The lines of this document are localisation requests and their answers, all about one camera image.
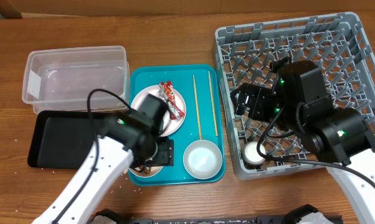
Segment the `small white cup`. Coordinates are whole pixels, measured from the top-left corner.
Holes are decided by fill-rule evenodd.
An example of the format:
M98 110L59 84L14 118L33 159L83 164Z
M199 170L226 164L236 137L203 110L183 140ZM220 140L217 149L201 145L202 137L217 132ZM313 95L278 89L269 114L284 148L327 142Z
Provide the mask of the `small white cup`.
M255 141L249 142L243 150L244 162L252 166L261 165L265 161L265 158L263 158L257 151L257 144L258 142Z

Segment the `brown food scrap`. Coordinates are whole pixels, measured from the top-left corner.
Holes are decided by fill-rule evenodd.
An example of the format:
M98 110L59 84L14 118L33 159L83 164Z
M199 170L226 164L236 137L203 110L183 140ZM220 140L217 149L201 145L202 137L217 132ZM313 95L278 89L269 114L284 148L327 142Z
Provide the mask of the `brown food scrap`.
M139 173L150 174L150 173L151 173L151 167L139 166L139 167L137 168L137 171L138 171Z

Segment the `red foil snack wrapper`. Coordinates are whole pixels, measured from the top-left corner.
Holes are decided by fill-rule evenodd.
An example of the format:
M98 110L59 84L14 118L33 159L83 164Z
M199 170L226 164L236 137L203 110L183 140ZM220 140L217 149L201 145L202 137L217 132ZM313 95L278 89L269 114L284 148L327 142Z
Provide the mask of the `red foil snack wrapper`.
M159 96L168 105L171 112L171 119L181 119L185 117L185 112L183 112L177 105L174 95L174 88L171 81L159 82L158 86L160 88Z

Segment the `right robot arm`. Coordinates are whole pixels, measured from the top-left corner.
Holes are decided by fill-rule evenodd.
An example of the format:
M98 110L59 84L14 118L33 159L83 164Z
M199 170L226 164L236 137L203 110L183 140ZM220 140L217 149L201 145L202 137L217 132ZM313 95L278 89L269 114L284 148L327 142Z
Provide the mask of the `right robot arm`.
M285 57L270 63L276 74L271 88L243 83L232 90L234 113L268 127L256 153L265 160L323 166L339 184L361 223L375 223L375 136L364 116L353 108L335 108L321 68L311 60ZM274 157L261 151L273 127L283 138L295 135L316 160Z

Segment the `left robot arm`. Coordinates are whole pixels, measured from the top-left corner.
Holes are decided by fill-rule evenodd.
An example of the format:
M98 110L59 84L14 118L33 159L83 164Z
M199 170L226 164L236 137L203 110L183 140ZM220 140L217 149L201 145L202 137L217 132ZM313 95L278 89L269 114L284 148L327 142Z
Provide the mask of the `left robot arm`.
M124 172L173 164L173 141L162 133L169 106L147 95L137 109L106 118L92 149L50 207L34 223L86 223Z

